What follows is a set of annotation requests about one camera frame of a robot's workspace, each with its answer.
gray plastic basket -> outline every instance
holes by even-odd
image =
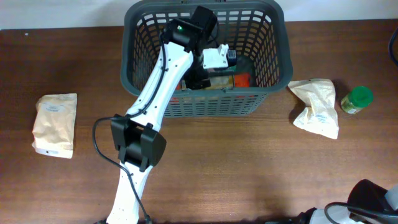
[[[176,90],[166,117],[249,114],[268,94],[287,86],[293,68],[284,14],[275,1],[143,0],[133,5],[124,18],[121,81],[127,91],[138,96],[146,84],[159,55],[159,34],[166,23],[173,18],[189,18],[197,6],[207,7],[217,15],[219,43],[228,44],[238,56],[250,58],[254,64],[254,87]]]

basket mesh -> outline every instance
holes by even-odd
[[[160,42],[159,35],[165,24],[179,17],[190,17],[195,10],[176,11],[164,9],[160,12],[147,12],[141,16],[132,35],[131,64],[128,73],[132,85],[142,90],[156,63]],[[254,64],[255,86],[266,88],[280,82],[277,38],[272,19],[266,10],[260,9],[211,9],[219,21],[219,43],[228,44],[238,55],[250,58]],[[173,96],[166,109],[165,116],[218,116],[243,115],[253,112],[264,100],[266,93],[229,95],[219,91],[212,96]]]

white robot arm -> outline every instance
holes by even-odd
[[[137,223],[140,206],[146,215],[141,204],[142,193],[149,172],[163,155],[166,141],[159,131],[180,80],[184,75],[203,78],[206,69],[229,67],[228,45],[204,49],[216,22],[212,11],[198,7],[190,20],[174,19],[168,23],[160,36],[159,57],[144,89],[124,117],[113,119],[112,134],[122,169],[106,223]]]

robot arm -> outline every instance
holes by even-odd
[[[154,70],[126,116],[138,115],[131,119],[115,119],[111,123],[120,165],[132,174],[132,184],[139,198],[149,172],[165,150],[166,140],[159,131],[179,81],[183,77],[188,77],[190,82],[202,80],[206,78],[205,69],[228,67],[228,45],[204,49],[216,22],[212,11],[198,7],[190,20],[174,19],[168,23],[160,37],[162,47]],[[128,176],[121,170],[114,205],[106,222],[137,223],[139,204]]]
[[[386,190],[370,180],[359,181],[347,203],[333,202],[325,209],[311,208],[298,217],[266,224],[396,224],[398,185]]]

item in basket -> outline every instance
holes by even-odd
[[[177,84],[177,87],[175,87],[175,90],[181,90],[181,81]]]
[[[249,73],[241,73],[234,75],[234,83],[235,87],[240,87],[240,88],[250,87],[251,76]]]
[[[187,89],[187,85],[185,84],[185,80],[181,80],[181,90],[186,90]]]
[[[224,88],[232,88],[234,87],[234,79],[233,76],[227,77],[213,77],[210,78],[211,86],[205,88],[205,90],[220,90]]]

